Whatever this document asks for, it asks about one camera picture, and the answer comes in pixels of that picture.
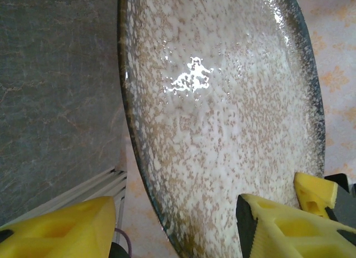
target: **speckled plate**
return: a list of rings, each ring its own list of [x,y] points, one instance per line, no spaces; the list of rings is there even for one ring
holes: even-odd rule
[[[123,100],[146,191],[181,257],[241,257],[251,193],[296,206],[324,114],[296,0],[119,0]]]

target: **ceramic plate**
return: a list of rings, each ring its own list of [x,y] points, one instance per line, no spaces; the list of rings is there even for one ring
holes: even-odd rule
[[[146,191],[181,257],[241,257],[240,193],[297,206],[324,115],[296,0],[119,0],[123,100]]]

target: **marble wall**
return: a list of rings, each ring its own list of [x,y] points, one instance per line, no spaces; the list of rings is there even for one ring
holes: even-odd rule
[[[0,225],[120,163],[117,0],[0,0]]]

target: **beige patterned surface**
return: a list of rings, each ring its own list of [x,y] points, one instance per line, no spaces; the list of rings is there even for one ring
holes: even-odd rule
[[[325,173],[356,181],[356,0],[298,0],[309,28],[327,128]],[[135,258],[177,257],[145,193],[127,139],[128,191],[123,229]]]

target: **gray marble surface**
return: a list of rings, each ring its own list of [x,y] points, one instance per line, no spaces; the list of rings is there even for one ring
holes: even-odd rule
[[[117,0],[0,0],[0,225],[120,163]]]

